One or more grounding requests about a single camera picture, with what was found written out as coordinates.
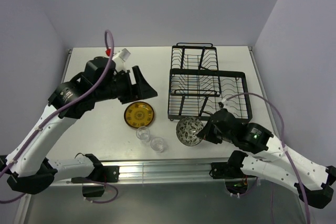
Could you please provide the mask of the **floral patterned bowl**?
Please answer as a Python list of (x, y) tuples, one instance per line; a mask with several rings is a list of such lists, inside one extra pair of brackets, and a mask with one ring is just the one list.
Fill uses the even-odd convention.
[(196, 146), (202, 139), (197, 134), (204, 128), (202, 121), (193, 116), (187, 116), (179, 120), (176, 125), (176, 136), (185, 146)]

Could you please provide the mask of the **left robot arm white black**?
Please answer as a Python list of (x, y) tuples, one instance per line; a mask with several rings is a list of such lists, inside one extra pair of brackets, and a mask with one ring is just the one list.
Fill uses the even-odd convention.
[(80, 178), (100, 182), (104, 166), (93, 154), (65, 160), (46, 156), (60, 137), (97, 102), (118, 99), (122, 104), (157, 96), (138, 66), (132, 67), (135, 83), (124, 68), (124, 62), (113, 58), (95, 57), (84, 71), (60, 84), (31, 132), (7, 156), (1, 156), (1, 174), (8, 174), (7, 183), (13, 191), (35, 195), (53, 182)]

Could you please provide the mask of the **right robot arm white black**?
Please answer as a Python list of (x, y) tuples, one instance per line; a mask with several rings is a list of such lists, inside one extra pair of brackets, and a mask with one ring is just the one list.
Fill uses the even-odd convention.
[(259, 177), (289, 189), (317, 209), (332, 200), (335, 167), (319, 165), (282, 146), (278, 137), (257, 123), (244, 124), (221, 109), (197, 136), (214, 144), (227, 140), (236, 147), (228, 161), (211, 165), (214, 179)]

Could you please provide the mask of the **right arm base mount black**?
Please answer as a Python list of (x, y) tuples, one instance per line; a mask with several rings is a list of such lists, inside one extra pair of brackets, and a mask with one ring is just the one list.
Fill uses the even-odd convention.
[(211, 163), (209, 175), (213, 179), (235, 179), (241, 178), (240, 171), (230, 166), (227, 162)]

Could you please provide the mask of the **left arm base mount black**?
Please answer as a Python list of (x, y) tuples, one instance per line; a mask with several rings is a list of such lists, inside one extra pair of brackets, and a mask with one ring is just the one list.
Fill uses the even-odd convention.
[[(119, 190), (114, 185), (119, 180), (119, 169), (119, 166), (104, 166), (98, 174), (89, 177), (75, 177), (71, 179), (71, 183), (82, 184), (84, 200), (92, 204), (107, 204), (116, 200), (119, 195)], [(111, 199), (97, 199), (107, 191), (114, 193)]]

